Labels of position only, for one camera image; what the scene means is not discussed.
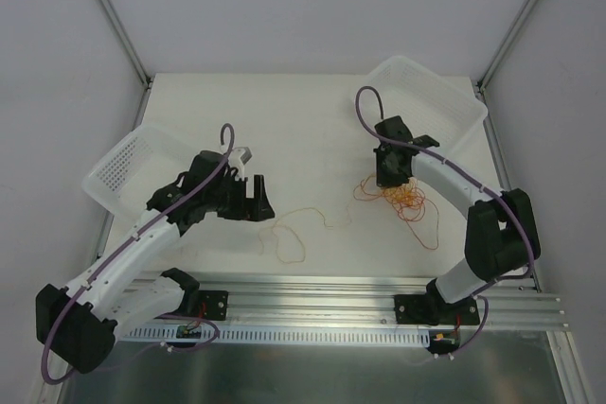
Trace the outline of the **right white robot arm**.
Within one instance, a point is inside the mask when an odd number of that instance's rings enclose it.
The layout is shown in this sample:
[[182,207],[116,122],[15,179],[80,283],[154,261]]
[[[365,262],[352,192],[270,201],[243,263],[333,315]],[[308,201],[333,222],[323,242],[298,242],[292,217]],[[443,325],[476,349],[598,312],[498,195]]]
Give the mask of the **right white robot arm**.
[[437,140],[415,137],[398,116],[375,126],[377,185],[393,189],[417,179],[438,192],[466,221],[462,259],[422,293],[395,296],[400,325],[476,325],[476,297],[507,273],[530,269],[541,254],[525,191],[492,189],[445,157]]

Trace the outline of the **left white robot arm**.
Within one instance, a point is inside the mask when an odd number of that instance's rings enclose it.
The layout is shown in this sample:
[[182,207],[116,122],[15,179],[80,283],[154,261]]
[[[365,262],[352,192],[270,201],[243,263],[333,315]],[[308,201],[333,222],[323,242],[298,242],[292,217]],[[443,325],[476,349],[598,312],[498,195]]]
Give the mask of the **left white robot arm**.
[[157,256],[173,246],[209,213],[224,220],[261,222],[275,212],[264,178],[248,179],[248,148],[203,150],[190,168],[157,189],[122,243],[61,288],[46,285],[36,296],[36,336],[43,344],[41,369],[53,379],[48,357],[55,354],[87,374],[109,356],[116,342],[160,316],[201,317],[198,281],[172,268],[130,296],[124,290]]

